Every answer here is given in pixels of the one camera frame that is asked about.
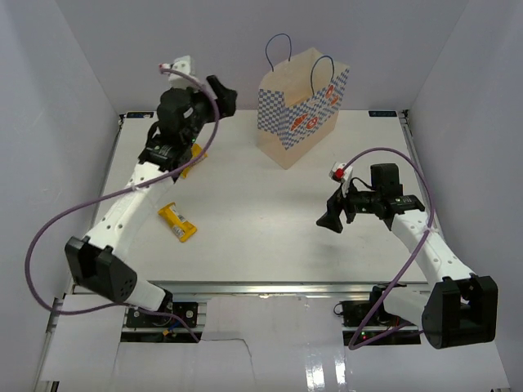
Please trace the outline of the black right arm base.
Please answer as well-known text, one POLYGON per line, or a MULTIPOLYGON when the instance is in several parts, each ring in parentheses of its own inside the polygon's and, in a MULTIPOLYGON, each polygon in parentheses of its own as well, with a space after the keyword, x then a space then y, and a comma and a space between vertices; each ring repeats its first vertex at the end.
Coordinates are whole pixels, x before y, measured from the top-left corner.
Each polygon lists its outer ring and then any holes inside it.
MULTIPOLYGON (((369 312, 371 305, 368 301, 341 301, 333 307, 333 313, 342 320, 342 335, 345 346, 349 345, 354 332, 360 325, 364 316, 369 312)), ((421 334, 418 328, 397 316, 386 316, 379 318, 374 315, 362 332, 358 335, 356 344, 374 338, 383 332, 390 331, 405 323, 406 327, 392 333, 378 341, 371 342, 370 345, 420 345, 421 334)))

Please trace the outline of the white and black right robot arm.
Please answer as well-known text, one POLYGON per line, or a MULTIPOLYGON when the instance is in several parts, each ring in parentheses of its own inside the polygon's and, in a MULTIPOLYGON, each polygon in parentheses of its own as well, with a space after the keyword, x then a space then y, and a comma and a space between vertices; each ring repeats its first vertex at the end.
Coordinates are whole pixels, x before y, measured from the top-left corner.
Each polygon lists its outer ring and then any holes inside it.
POLYGON ((375 215, 408 249, 427 280, 430 295, 401 283, 377 285, 369 296, 369 317, 381 326, 396 318, 412 323, 436 349, 491 342, 497 325, 496 282, 474 273, 430 227, 421 201, 404 193, 396 164, 374 164, 370 174, 370 185, 359 190, 352 168, 335 163, 329 176, 339 187, 316 224, 341 233, 341 214, 347 222, 358 214, 375 215))

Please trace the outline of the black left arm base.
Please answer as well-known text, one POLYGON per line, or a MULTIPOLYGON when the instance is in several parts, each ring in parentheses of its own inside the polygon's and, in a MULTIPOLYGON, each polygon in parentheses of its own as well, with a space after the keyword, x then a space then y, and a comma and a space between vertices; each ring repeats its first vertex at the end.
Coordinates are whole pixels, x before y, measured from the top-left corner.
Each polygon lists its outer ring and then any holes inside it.
POLYGON ((141 310, 129 310, 125 326, 128 328, 163 328, 169 331, 176 327, 184 328, 182 320, 189 328, 197 325, 199 313, 199 304, 197 302, 174 302, 171 308, 166 309, 169 314, 175 314, 176 317, 159 316, 144 313, 141 310))

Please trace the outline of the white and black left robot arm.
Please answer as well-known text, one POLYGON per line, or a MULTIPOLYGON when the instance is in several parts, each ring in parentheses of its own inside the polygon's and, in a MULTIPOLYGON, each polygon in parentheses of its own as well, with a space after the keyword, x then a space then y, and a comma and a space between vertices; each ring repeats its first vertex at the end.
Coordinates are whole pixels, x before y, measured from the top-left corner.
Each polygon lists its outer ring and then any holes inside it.
POLYGON ((72 237, 65 245, 77 285, 114 303, 145 309, 145 316, 156 326, 171 320, 172 296, 139 278, 124 260, 156 203, 191 160, 191 148, 203 126, 235 114, 237 91, 225 87, 215 75, 206 80, 215 100, 199 87, 172 87, 161 95, 157 120, 148 131, 123 195, 83 238, 72 237))

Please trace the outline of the yellow snack bar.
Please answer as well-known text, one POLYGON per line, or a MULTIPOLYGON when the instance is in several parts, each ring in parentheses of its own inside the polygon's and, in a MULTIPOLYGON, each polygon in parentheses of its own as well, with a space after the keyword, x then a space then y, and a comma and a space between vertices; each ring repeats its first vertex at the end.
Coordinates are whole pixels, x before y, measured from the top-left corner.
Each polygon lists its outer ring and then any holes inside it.
POLYGON ((170 230, 181 243, 186 242, 198 230, 195 225, 190 223, 177 210, 177 205, 175 203, 169 203, 166 206, 160 208, 158 210, 158 215, 164 219, 170 230))
POLYGON ((194 143, 193 146, 191 147, 191 159, 190 159, 191 161, 193 161, 193 163, 191 163, 188 167, 186 167, 181 172, 181 177, 183 179, 185 179, 189 175, 189 172, 191 171, 191 169, 198 163, 202 162, 207 157, 208 157, 208 154, 203 153, 203 148, 199 144, 194 143))

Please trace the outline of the yellow snack bar top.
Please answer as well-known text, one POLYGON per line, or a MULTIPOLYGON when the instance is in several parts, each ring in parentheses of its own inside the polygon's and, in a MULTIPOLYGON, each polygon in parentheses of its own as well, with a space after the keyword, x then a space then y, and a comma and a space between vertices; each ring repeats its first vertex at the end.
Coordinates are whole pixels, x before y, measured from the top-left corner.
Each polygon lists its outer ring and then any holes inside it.
POLYGON ((194 143, 193 146, 191 147, 191 159, 190 159, 191 161, 193 161, 193 163, 191 163, 188 167, 186 167, 181 172, 181 177, 183 179, 185 179, 189 175, 189 172, 191 171, 191 169, 198 163, 202 162, 207 157, 208 157, 208 154, 203 153, 203 148, 199 144, 194 143))

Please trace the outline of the yellow snack bar bottom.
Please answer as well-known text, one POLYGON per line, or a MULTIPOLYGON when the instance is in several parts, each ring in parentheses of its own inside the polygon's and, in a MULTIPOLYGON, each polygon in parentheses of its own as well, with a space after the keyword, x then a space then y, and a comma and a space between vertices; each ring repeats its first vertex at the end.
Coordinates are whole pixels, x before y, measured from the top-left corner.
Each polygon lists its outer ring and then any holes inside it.
POLYGON ((158 210, 158 215, 164 219, 170 230, 181 243, 186 242, 198 230, 195 225, 190 223, 177 210, 177 205, 175 203, 169 203, 166 206, 160 208, 158 210))

